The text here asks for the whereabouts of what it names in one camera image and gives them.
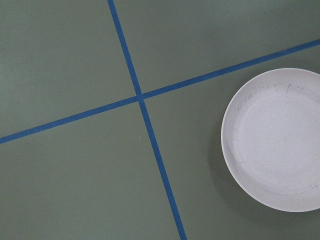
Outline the pink plate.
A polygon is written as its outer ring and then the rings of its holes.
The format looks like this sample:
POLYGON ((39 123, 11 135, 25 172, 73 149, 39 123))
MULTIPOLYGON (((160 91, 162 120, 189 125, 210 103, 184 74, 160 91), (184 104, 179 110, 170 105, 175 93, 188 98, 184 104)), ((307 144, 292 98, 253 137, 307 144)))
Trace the pink plate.
POLYGON ((225 163, 253 199, 284 212, 320 207, 320 76, 279 68, 245 83, 221 124, 225 163))

